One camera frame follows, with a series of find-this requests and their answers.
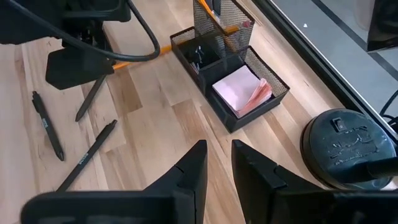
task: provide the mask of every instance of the black cable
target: black cable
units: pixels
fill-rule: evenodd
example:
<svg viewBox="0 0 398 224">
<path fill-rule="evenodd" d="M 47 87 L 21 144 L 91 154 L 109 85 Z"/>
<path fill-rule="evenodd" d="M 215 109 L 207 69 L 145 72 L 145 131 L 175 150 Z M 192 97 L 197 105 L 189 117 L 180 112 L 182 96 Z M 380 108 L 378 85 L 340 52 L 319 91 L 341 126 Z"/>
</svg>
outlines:
<svg viewBox="0 0 398 224">
<path fill-rule="evenodd" d="M 395 123 L 398 123 L 398 118 L 394 118 L 394 119 L 390 120 L 390 121 L 388 122 L 388 125 L 389 125 L 389 126 L 392 126 L 392 125 L 395 124 Z"/>
<path fill-rule="evenodd" d="M 393 117 L 393 116 L 391 116 L 391 115 L 388 115 L 388 114 L 384 114 L 384 115 L 381 115 L 383 118 L 387 118 L 387 119 L 395 119 L 395 117 Z"/>
<path fill-rule="evenodd" d="M 380 110 L 381 116 L 383 116 L 386 113 L 388 107 L 390 107 L 391 103 L 394 101 L 394 99 L 397 98 L 397 96 L 398 96 L 398 90 L 388 99 L 387 103 L 383 106 L 383 108 L 381 108 Z"/>
<path fill-rule="evenodd" d="M 118 0 L 118 5 L 113 8 L 113 9 L 108 9 L 108 10 L 101 10 L 101 11 L 96 11 L 96 10 L 84 10 L 84 11 L 67 11 L 63 15 L 63 18 L 66 19 L 78 19 L 78 18 L 85 18 L 85 19 L 97 19 L 97 18 L 104 18 L 112 13 L 114 13 L 116 10 L 118 10 L 121 5 L 122 5 L 123 0 Z"/>
<path fill-rule="evenodd" d="M 137 17 L 137 20 L 139 23 L 142 25 L 144 30 L 147 32 L 150 40 L 152 41 L 154 45 L 154 52 L 149 54 L 149 55 L 140 55 L 140 56 L 135 56 L 135 55 L 125 55 L 125 54 L 118 54 L 114 52 L 110 52 L 107 50 L 102 50 L 99 48 L 96 48 L 94 46 L 91 46 L 90 44 L 84 43 L 74 37 L 72 37 L 70 34 L 66 33 L 65 31 L 59 29 L 58 27 L 55 27 L 45 19 L 42 19 L 40 16 L 34 14 L 24 6 L 20 5 L 18 2 L 15 0 L 6 0 L 14 9 L 22 13 L 23 15 L 29 17 L 39 25 L 45 27 L 48 30 L 51 30 L 53 33 L 57 34 L 58 37 L 61 39 L 67 41 L 69 44 L 82 49 L 82 50 L 90 50 L 92 52 L 96 52 L 99 54 L 104 55 L 107 58 L 115 59 L 115 60 L 120 60 L 120 61 L 125 61 L 125 62 L 145 62 L 148 60 L 155 59 L 157 56 L 160 54 L 160 45 L 159 42 L 157 41 L 154 33 L 151 31 L 149 28 L 148 24 L 145 22 L 145 20 L 142 18 L 142 16 L 139 14 L 137 8 L 135 5 L 132 3 L 131 0 L 126 0 L 132 13 Z"/>
</svg>

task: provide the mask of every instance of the black mesh desk organizer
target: black mesh desk organizer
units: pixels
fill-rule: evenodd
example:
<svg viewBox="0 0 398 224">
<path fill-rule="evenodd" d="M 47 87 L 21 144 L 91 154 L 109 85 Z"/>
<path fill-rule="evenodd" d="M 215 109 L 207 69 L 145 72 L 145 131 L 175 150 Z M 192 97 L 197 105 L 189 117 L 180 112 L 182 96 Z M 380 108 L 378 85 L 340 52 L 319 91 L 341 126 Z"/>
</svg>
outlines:
<svg viewBox="0 0 398 224">
<path fill-rule="evenodd" d="M 249 46 L 254 19 L 235 0 L 221 0 L 220 6 L 218 23 L 197 0 L 193 0 L 195 26 L 170 38 L 174 54 L 226 129 L 232 133 L 279 105 L 290 88 Z M 243 23 L 246 26 L 231 32 L 231 27 Z M 206 57 L 201 58 L 202 63 L 195 66 L 192 56 L 195 53 L 192 52 L 198 50 Z M 267 80 L 272 87 L 272 96 L 238 119 L 212 86 L 244 65 L 258 78 Z"/>
</svg>

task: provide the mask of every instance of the pen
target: pen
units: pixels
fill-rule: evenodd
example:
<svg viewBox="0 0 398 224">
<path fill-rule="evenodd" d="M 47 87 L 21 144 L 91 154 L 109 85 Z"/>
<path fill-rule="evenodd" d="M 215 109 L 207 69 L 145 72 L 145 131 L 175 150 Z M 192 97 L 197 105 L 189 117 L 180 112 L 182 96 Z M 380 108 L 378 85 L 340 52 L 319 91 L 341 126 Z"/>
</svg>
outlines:
<svg viewBox="0 0 398 224">
<path fill-rule="evenodd" d="M 97 94 L 102 83 L 105 81 L 105 78 L 106 78 L 106 75 L 102 75 L 97 79 L 97 81 L 95 81 L 93 87 L 91 88 L 90 92 L 88 92 L 88 95 L 85 98 L 83 104 L 81 105 L 79 111 L 77 111 L 76 118 L 75 118 L 76 122 L 78 122 L 84 116 L 87 109 L 90 107 L 91 103 L 94 100 L 94 96 Z"/>
<path fill-rule="evenodd" d="M 43 126 L 47 132 L 47 135 L 49 136 L 51 145 L 54 148 L 55 155 L 57 155 L 57 157 L 61 161 L 64 161 L 65 156 L 63 154 L 63 150 L 62 150 L 60 141 L 58 140 L 58 136 L 57 136 L 55 129 L 51 123 L 50 117 L 47 114 L 47 110 L 45 109 L 42 98 L 36 91 L 33 91 L 32 102 L 33 102 L 33 105 L 34 105 L 36 111 L 39 113 L 40 117 L 42 118 Z"/>
<path fill-rule="evenodd" d="M 63 181 L 61 186 L 56 190 L 56 192 L 65 192 L 71 186 L 73 181 L 75 181 L 76 177 L 79 176 L 80 172 L 85 168 L 90 159 L 94 156 L 94 154 L 98 151 L 101 145 L 105 142 L 105 139 L 111 134 L 114 129 L 115 124 L 118 121 L 113 120 L 111 123 L 105 126 L 105 128 L 101 131 L 101 133 L 95 139 L 94 144 L 90 147 L 86 154 L 81 158 L 76 167 L 70 172 L 68 177 Z"/>
</svg>

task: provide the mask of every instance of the desk surface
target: desk surface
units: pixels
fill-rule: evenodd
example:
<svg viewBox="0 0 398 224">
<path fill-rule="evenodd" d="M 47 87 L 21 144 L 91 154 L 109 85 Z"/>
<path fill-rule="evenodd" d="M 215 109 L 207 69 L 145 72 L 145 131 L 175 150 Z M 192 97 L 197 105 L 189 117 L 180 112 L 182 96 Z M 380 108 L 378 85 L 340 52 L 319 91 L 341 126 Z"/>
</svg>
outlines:
<svg viewBox="0 0 398 224">
<path fill-rule="evenodd" d="M 161 45 L 193 25 L 191 0 L 134 1 Z M 113 119 L 119 123 L 73 190 L 140 190 L 173 166 L 199 139 L 208 140 L 205 223 L 244 223 L 231 169 L 231 140 L 240 139 L 297 175 L 318 184 L 299 153 L 300 133 L 321 112 L 342 107 L 250 0 L 256 18 L 251 45 L 291 87 L 282 104 L 228 134 L 174 54 L 110 75 L 87 116 L 75 115 L 92 83 L 58 91 L 45 82 L 47 54 L 55 39 L 0 46 L 0 217 L 18 222 L 29 198 L 56 189 Z M 152 50 L 136 20 L 109 22 L 113 46 L 123 53 Z M 32 106 L 42 96 L 66 153 L 60 162 Z"/>
</svg>

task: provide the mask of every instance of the pink sticky notes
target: pink sticky notes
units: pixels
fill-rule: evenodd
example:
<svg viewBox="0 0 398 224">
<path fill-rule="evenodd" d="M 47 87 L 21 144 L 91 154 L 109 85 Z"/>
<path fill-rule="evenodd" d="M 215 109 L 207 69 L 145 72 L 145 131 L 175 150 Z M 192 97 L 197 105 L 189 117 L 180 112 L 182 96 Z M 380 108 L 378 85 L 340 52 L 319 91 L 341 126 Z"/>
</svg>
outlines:
<svg viewBox="0 0 398 224">
<path fill-rule="evenodd" d="M 243 66 L 213 85 L 234 114 L 241 118 L 271 97 L 271 86 Z"/>
</svg>

